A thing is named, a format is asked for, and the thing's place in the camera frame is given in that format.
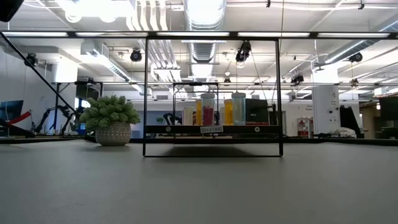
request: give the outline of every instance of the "green succulent plant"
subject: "green succulent plant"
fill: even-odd
[[[86,108],[80,116],[80,121],[86,123],[87,130],[107,128],[116,122],[137,124],[140,122],[139,114],[131,102],[126,102],[126,97],[115,95],[87,100],[90,107]]]

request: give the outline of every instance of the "white label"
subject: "white label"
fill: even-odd
[[[224,127],[222,126],[204,126],[200,127],[201,133],[222,133],[224,132]]]

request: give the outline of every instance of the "yellow liquid container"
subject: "yellow liquid container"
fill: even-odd
[[[196,102],[197,102],[197,125],[201,125],[201,99],[196,100]]]
[[[233,125],[233,116],[232,116],[232,99],[230,100],[224,100],[224,105],[225,105],[225,117],[224,117],[224,123],[225,125]]]

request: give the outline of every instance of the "potted plant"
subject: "potted plant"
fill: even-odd
[[[163,118],[156,118],[157,124],[163,124]]]
[[[86,108],[81,122],[86,129],[95,131],[95,139],[102,146],[124,146],[130,141],[130,124],[140,122],[137,111],[131,102],[126,103],[124,96],[105,96],[94,100],[88,99],[90,107]]]

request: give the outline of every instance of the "white woven planter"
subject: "white woven planter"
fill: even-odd
[[[95,140],[102,146],[124,146],[130,141],[130,135],[130,124],[124,122],[95,130]]]

